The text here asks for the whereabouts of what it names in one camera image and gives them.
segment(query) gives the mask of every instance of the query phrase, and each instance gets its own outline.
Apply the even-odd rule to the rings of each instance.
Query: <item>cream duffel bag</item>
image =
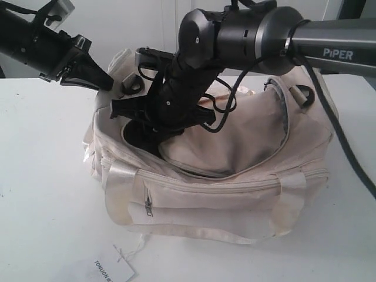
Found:
[[[119,53],[109,73],[120,89],[137,73],[134,53]],[[224,108],[225,87],[207,93]],[[252,244],[289,233],[327,183],[324,156],[334,131],[301,67],[271,76],[262,93],[240,87],[237,109],[219,133],[188,128],[160,145],[163,159],[123,140],[129,119],[110,119],[112,99],[127,98],[116,90],[96,97],[85,160],[102,181],[110,218],[130,231]]]

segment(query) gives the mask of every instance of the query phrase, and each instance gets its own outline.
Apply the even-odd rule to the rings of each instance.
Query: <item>bag strap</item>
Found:
[[[106,208],[110,218],[116,224],[127,226],[127,229],[132,232],[208,239],[235,244],[254,244],[260,240],[283,236],[291,232],[304,207],[306,177],[300,170],[290,170],[277,175],[281,183],[281,193],[271,212],[271,232],[263,239],[242,237],[225,230],[208,227],[178,224],[137,225],[133,224],[128,211],[137,171],[138,169],[134,166],[115,160],[104,183]]]

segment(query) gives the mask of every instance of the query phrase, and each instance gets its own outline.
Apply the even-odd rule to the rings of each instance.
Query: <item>zipper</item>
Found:
[[[188,193],[207,193],[207,194],[232,194],[232,193],[247,193],[255,192],[267,189],[275,189],[280,186],[278,178],[271,180],[262,180],[254,183],[220,183],[220,184],[197,184],[197,183],[182,183],[178,180],[170,177],[161,176],[145,170],[139,170],[137,173],[143,180],[153,181],[158,184],[162,184],[171,190]],[[305,173],[307,180],[314,179],[316,177],[328,177],[329,172],[327,169],[317,169]]]

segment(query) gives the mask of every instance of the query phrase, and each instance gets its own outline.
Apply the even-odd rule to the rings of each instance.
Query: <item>white table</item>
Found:
[[[235,78],[226,78],[233,83]],[[376,181],[376,92],[363,79],[326,76],[356,155]],[[261,91],[265,76],[243,85]],[[81,140],[95,92],[39,79],[0,80],[0,281],[49,281],[109,243],[139,235],[113,224]],[[335,139],[328,189],[295,230],[256,246],[153,236],[130,263],[134,281],[375,281],[376,201]]]

